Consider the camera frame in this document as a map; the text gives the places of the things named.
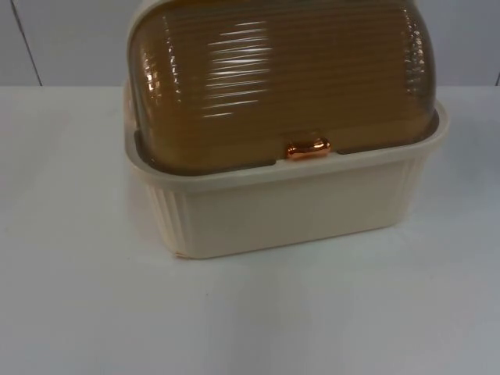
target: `white wall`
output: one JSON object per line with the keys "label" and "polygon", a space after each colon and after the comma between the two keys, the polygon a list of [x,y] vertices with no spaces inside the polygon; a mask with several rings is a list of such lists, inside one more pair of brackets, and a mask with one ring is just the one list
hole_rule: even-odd
{"label": "white wall", "polygon": [[0,0],[0,85],[38,85],[9,0]]}
{"label": "white wall", "polygon": [[[127,26],[139,2],[15,0],[42,83],[121,84]],[[433,37],[439,84],[495,84],[500,0],[417,2]]]}

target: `bread box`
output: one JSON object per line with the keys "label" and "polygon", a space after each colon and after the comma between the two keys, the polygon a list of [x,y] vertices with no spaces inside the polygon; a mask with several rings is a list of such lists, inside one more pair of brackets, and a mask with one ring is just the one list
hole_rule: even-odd
{"label": "bread box", "polygon": [[397,223],[448,129],[410,0],[149,0],[127,58],[127,155],[187,258]]}

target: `copper handle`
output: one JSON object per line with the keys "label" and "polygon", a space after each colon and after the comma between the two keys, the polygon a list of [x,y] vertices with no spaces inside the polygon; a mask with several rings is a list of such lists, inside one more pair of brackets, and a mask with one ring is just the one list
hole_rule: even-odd
{"label": "copper handle", "polygon": [[331,151],[331,144],[326,138],[317,138],[313,142],[290,143],[287,158],[291,160],[326,156]]}

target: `rolltop lid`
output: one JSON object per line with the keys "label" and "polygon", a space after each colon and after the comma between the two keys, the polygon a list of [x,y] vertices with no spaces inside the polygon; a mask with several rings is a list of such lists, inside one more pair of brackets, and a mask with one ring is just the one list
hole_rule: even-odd
{"label": "rolltop lid", "polygon": [[141,157],[169,173],[409,145],[435,129],[432,47],[411,1],[150,0],[128,63]]}

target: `white tabletop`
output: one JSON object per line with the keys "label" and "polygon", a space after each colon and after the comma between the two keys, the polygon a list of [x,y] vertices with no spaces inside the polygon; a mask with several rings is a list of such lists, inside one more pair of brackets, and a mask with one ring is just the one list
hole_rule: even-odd
{"label": "white tabletop", "polygon": [[0,89],[0,373],[498,375],[500,88],[396,227],[175,259],[123,153],[117,88]]}

